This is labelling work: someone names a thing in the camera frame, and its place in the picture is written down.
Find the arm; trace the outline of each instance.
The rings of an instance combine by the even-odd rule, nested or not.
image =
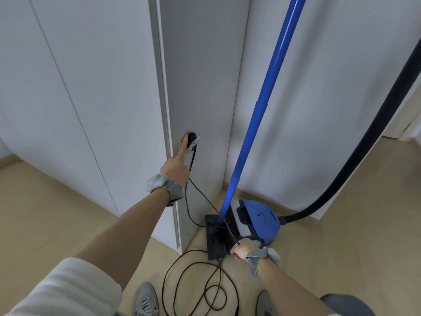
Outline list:
[[[241,239],[235,244],[231,254],[245,260],[247,254],[257,247],[250,239]],[[294,281],[269,258],[262,258],[258,266],[259,276],[272,302],[281,315],[288,316],[328,316],[334,314],[325,303]]]
[[[187,134],[180,152],[161,167],[161,175],[176,181],[181,186],[189,179],[189,170],[184,165],[187,150]],[[169,192],[158,188],[143,200],[133,205],[108,229],[99,234],[75,257],[85,260],[111,276],[124,290],[133,276],[152,232],[169,200]]]

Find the forearm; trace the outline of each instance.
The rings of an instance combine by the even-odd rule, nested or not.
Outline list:
[[[97,266],[124,290],[169,200],[158,188],[127,210],[75,257]]]
[[[260,259],[258,272],[279,314],[327,316],[334,313],[325,303],[289,277],[269,258]]]

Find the shoe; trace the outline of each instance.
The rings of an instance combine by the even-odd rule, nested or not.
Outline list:
[[[256,316],[278,316],[267,290],[262,290],[257,297]]]
[[[135,316],[158,316],[158,297],[154,287],[149,282],[140,284],[134,295]]]

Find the blue vacuum wand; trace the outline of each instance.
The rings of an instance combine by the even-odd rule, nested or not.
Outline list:
[[[260,90],[259,98],[254,107],[253,115],[251,116],[250,125],[248,126],[247,133],[245,134],[244,142],[239,152],[237,163],[235,164],[234,172],[232,173],[231,180],[227,194],[225,195],[224,203],[221,208],[221,215],[226,216],[232,197],[234,196],[235,189],[237,188],[241,172],[243,171],[245,161],[250,153],[251,145],[253,144],[257,130],[259,129],[260,122],[266,111],[267,103],[275,85],[276,79],[287,53],[289,44],[294,34],[295,27],[297,26],[298,19],[300,18],[306,0],[291,0],[285,16],[284,23],[282,24],[281,33],[279,34],[278,41],[276,42],[275,50],[270,60],[269,68],[263,82],[262,89]]]

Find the blue vacuum cleaner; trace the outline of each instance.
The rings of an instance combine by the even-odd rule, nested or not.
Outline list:
[[[302,219],[316,212],[328,202],[346,182],[362,159],[381,136],[421,71],[421,40],[408,58],[383,105],[350,158],[327,190],[310,206],[292,215],[277,217],[267,205],[251,200],[233,200],[241,172],[263,119],[270,95],[287,53],[306,0],[291,0],[283,22],[266,77],[254,107],[253,115],[229,182],[221,215],[205,215],[208,259],[221,259],[229,253],[236,240],[248,237],[260,248],[269,245],[281,225]]]

